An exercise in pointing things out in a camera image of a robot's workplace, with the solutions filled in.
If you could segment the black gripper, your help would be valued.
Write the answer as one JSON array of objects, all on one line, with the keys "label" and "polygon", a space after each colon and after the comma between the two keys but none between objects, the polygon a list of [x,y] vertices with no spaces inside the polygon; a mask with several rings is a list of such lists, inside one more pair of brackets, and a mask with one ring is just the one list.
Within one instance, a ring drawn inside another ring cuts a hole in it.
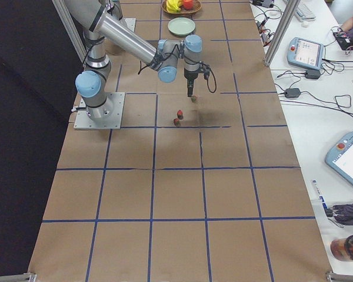
[{"label": "black gripper", "polygon": [[192,97],[194,93],[194,80],[198,77],[199,72],[196,70],[190,71],[184,70],[184,77],[187,80],[187,95],[188,97]]}]

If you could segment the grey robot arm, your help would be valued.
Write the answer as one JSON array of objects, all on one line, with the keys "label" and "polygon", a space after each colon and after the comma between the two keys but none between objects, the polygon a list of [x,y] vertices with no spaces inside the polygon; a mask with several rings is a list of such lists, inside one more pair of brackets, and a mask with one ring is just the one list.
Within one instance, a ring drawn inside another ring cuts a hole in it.
[{"label": "grey robot arm", "polygon": [[201,61],[202,39],[188,35],[183,41],[163,39],[157,47],[131,31],[108,12],[99,1],[65,1],[68,12],[96,41],[105,37],[123,50],[137,57],[145,66],[158,72],[159,80],[170,83],[175,80],[179,59],[184,60],[184,77],[187,80],[187,95],[194,95],[194,82],[205,67]]},{"label": "grey robot arm", "polygon": [[[120,1],[99,1],[105,7],[107,13],[121,20],[123,13]],[[104,47],[105,37],[100,33],[91,32],[89,29],[83,29],[84,42],[86,48],[85,65],[87,68],[102,69],[110,65],[110,60]]]}]

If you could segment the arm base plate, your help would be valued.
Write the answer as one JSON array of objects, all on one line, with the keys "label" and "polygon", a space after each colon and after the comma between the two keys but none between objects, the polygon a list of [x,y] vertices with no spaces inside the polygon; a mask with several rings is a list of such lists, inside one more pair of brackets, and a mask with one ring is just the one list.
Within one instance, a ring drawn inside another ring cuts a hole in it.
[{"label": "arm base plate", "polygon": [[136,18],[122,18],[121,23],[132,32],[135,32]]},{"label": "arm base plate", "polygon": [[80,98],[74,122],[76,130],[106,130],[121,128],[125,104],[124,92],[106,92],[106,102],[99,108],[89,108]]}]

